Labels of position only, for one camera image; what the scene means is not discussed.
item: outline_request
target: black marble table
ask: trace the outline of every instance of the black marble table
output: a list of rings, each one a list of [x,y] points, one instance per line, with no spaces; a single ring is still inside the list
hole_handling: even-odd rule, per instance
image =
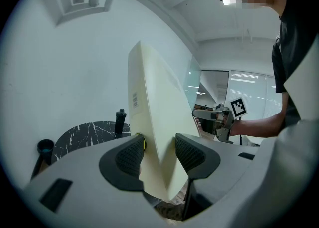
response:
[[[130,126],[124,124],[123,133],[115,134],[115,122],[89,122],[78,125],[64,133],[52,152],[52,164],[74,150],[104,143],[131,135]]]

